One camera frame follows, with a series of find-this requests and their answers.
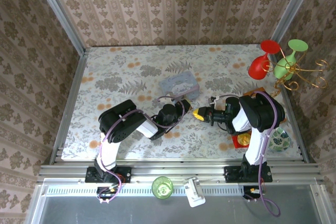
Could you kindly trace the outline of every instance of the floral tablecloth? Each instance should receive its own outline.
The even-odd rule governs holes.
[[[62,159],[94,159],[100,145],[99,115],[126,99],[132,99],[148,115],[163,104],[159,82],[191,71],[200,84],[193,108],[208,106],[211,95],[242,95],[257,87],[274,91],[272,74],[263,80],[249,77],[251,62],[263,55],[259,45],[146,46],[91,48],[77,96]],[[285,108],[282,95],[276,100]],[[269,150],[268,157],[300,158],[289,120],[281,124],[291,146],[285,151]],[[211,127],[189,112],[171,132],[150,141],[135,131],[120,145],[118,158],[242,158],[245,148],[234,149],[232,138],[217,125]]]

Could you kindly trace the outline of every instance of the aluminum frame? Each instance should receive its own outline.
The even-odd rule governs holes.
[[[67,104],[65,105],[65,108],[64,108],[64,114],[62,116],[61,124],[59,126],[59,130],[58,130],[57,135],[56,135],[54,148],[52,149],[50,162],[49,162],[50,165],[54,164],[56,156],[57,156],[58,149],[60,147],[63,147],[64,142],[67,138],[67,134],[68,134],[68,130],[69,130],[69,127],[70,127],[71,118],[72,118],[72,113],[73,113],[73,110],[75,108],[77,94],[78,94],[81,79],[83,77],[83,73],[84,73],[84,70],[85,70],[85,67],[86,67],[86,62],[87,62],[87,59],[88,59],[89,51],[90,51],[89,49],[86,50],[83,57],[81,57],[79,59],[77,69],[76,69],[76,73],[75,73],[75,76],[74,76],[74,80],[72,82],[71,89],[70,89],[70,92],[69,92],[69,97],[68,97],[68,100],[67,100]]]
[[[270,55],[270,57],[271,57],[271,60],[273,62],[277,62],[277,59],[276,59],[275,55]],[[306,147],[304,145],[304,142],[303,142],[303,139],[302,139],[302,136],[301,136],[301,133],[300,133],[299,125],[298,125],[298,122],[296,121],[296,118],[295,118],[295,115],[294,115],[294,112],[293,112],[293,108],[292,108],[292,105],[291,105],[290,100],[289,100],[287,90],[283,85],[280,85],[280,89],[281,89],[282,97],[285,101],[285,106],[287,107],[287,117],[288,117],[289,121],[291,122],[293,133],[294,133],[295,138],[297,140],[297,144],[299,145],[302,158],[306,163],[309,163],[310,162],[309,161],[309,156],[308,156]]]
[[[71,40],[73,46],[77,50],[80,56],[84,55],[85,47],[82,43],[80,37],[78,36],[75,28],[69,21],[65,10],[63,9],[62,5],[60,4],[59,0],[47,0],[51,9],[54,11],[56,17],[60,21],[62,27],[64,28],[65,32],[67,33],[69,39]]]
[[[158,176],[168,176],[176,188],[183,185],[184,179],[197,176],[201,185],[209,190],[230,186],[255,185],[256,183],[225,183],[223,168],[227,165],[239,165],[239,161],[119,161],[119,165],[132,166],[131,184],[125,188],[135,189],[132,192],[136,196],[146,193],[143,188],[149,188]],[[44,208],[48,189],[52,186],[64,189],[68,197],[76,196],[76,190],[95,189],[98,186],[109,184],[85,184],[85,173],[91,162],[62,162],[55,165],[44,165],[41,167],[40,176],[33,195],[26,223],[39,223]],[[314,202],[316,203],[322,223],[335,223],[334,214],[328,194],[323,183],[323,176],[317,164],[306,164],[302,161],[268,161],[274,181],[268,185],[310,185]]]

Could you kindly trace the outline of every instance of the white object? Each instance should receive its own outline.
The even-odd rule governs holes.
[[[243,108],[240,107],[239,113],[232,120],[233,127],[237,132],[247,131],[251,128],[251,124],[248,121],[246,113]],[[259,132],[256,128],[252,128],[250,145],[248,147],[247,152],[245,153],[245,157],[249,164],[251,165],[259,165],[261,160],[261,147],[263,142],[265,141],[267,134],[267,130],[263,132]]]
[[[205,203],[205,198],[197,177],[189,178],[184,183],[185,193],[191,207],[197,207]]]
[[[264,130],[263,132],[259,132],[256,128],[252,128],[250,145],[248,146],[248,150],[245,153],[245,157],[247,161],[251,165],[259,165],[261,161],[261,147],[264,141],[266,140],[268,130]]]
[[[119,150],[120,143],[110,143],[106,140],[103,142],[103,139],[105,138],[104,133],[100,133],[101,136],[101,155],[98,154],[97,162],[100,166],[100,168],[104,171],[111,170],[116,166],[116,159],[117,159],[117,153]]]
[[[232,125],[237,132],[247,131],[251,128],[251,124],[249,123],[242,106],[240,106],[237,116],[232,120]]]
[[[158,127],[156,127],[152,121],[147,119],[138,128],[136,128],[136,130],[141,132],[145,137],[151,138],[156,132],[158,132]]]
[[[137,131],[141,132],[145,137],[150,138],[156,132],[158,132],[158,127],[150,120],[144,121],[138,128]],[[100,133],[101,137],[101,155],[98,154],[97,162],[102,170],[111,170],[116,166],[116,159],[119,150],[120,143],[109,143],[107,140],[103,142],[105,138],[104,133]]]
[[[220,99],[220,97],[217,95],[216,99],[214,101],[211,100],[211,98],[208,98],[209,105],[214,104],[214,108],[217,108],[217,101]]]
[[[252,194],[260,194],[260,191],[259,191],[259,189],[255,189],[255,190],[251,191],[251,193]]]

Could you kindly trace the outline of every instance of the yellow object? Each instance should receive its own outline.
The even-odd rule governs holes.
[[[237,136],[238,143],[243,146],[250,144],[250,140],[251,136],[248,133],[244,133]]]
[[[194,110],[193,115],[194,115],[194,117],[196,117],[197,119],[199,119],[199,120],[201,120],[201,121],[204,121],[204,117],[202,117],[202,116],[200,116],[200,115],[198,114],[198,109]]]

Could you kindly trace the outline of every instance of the floral wallpaper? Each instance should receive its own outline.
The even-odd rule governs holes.
[[[312,161],[319,164],[331,202],[336,210],[336,0],[304,0],[281,45],[289,39],[302,39],[309,45],[302,69],[318,69],[316,59],[330,65],[330,71],[305,72],[314,82],[323,77],[327,89],[313,88],[298,78],[299,90],[289,92],[302,138]]]
[[[0,223],[23,223],[78,55],[46,0],[0,0]]]
[[[60,0],[83,44],[255,44],[290,0]]]

